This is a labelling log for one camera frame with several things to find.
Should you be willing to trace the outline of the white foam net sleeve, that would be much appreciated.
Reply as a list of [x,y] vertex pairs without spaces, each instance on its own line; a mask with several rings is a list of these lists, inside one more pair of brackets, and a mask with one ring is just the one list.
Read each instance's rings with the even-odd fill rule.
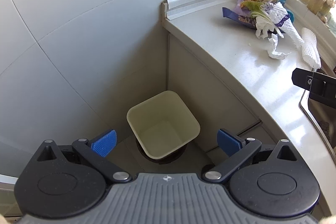
[[304,27],[302,29],[302,58],[314,70],[321,69],[321,58],[317,49],[317,38],[315,33]]

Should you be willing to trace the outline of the small white tissue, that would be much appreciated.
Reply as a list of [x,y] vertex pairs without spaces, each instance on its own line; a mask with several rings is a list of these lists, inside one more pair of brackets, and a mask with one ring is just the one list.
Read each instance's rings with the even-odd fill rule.
[[278,36],[275,34],[272,34],[271,37],[268,39],[269,45],[267,48],[267,53],[268,56],[271,59],[276,59],[276,60],[284,60],[286,57],[289,55],[289,53],[284,53],[284,52],[279,52],[277,50],[278,46]]

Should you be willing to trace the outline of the blue plastic cup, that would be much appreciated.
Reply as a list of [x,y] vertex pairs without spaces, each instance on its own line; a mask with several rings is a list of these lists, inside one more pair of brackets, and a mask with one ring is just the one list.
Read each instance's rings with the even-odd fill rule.
[[295,20],[294,13],[290,10],[287,10],[287,13],[289,15],[290,21],[293,23]]

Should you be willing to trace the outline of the white foam net purple band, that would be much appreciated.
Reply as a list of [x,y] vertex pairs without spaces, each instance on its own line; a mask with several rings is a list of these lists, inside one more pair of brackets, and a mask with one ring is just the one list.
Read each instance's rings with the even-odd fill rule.
[[261,10],[268,16],[277,30],[284,32],[292,39],[296,48],[303,46],[304,41],[291,22],[290,14],[280,2],[264,3]]

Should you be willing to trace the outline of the blue noodle wrapper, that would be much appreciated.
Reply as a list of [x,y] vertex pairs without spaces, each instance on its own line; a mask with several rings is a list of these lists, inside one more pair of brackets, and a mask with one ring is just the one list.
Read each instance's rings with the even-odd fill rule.
[[250,16],[239,15],[226,7],[222,8],[222,14],[224,18],[233,20],[236,23],[240,23],[243,26],[252,28],[254,30],[256,29],[256,20]]

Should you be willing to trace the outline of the green cabbage leaf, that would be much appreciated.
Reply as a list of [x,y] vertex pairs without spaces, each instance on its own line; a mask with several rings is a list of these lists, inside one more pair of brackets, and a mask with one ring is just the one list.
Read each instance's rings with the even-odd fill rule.
[[[264,14],[264,12],[261,10],[264,2],[253,2],[253,1],[250,1],[250,2],[251,2],[251,5],[249,6],[249,8],[251,9],[251,13],[249,15],[250,17],[255,19],[256,16],[263,16],[264,18],[269,19],[268,16],[266,16]],[[272,33],[280,36],[280,38],[284,37],[284,35],[281,33],[281,31],[277,30],[277,28],[275,26],[274,26],[274,31]]]

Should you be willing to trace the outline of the lilac plastic bag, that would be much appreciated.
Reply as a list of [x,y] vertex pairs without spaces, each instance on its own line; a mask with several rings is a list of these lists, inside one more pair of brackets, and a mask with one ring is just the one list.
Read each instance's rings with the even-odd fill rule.
[[241,16],[249,16],[251,13],[251,9],[249,8],[250,5],[250,1],[238,0],[237,5],[234,8],[234,12]]

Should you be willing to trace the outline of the steel kitchen sink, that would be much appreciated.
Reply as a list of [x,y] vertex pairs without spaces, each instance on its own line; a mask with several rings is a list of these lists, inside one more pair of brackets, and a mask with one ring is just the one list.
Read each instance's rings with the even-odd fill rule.
[[[326,64],[321,69],[305,69],[319,72],[335,78],[335,70]],[[309,96],[310,91],[303,89],[303,95],[299,101],[299,107],[308,120],[317,130],[319,137],[328,150],[331,158],[335,160],[335,101],[315,101]]]

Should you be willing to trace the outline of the cream square trash bin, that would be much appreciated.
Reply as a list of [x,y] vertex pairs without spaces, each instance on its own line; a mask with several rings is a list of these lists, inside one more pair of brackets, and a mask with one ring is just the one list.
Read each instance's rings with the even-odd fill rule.
[[133,106],[126,119],[144,153],[152,160],[171,155],[201,131],[181,97],[170,90]]

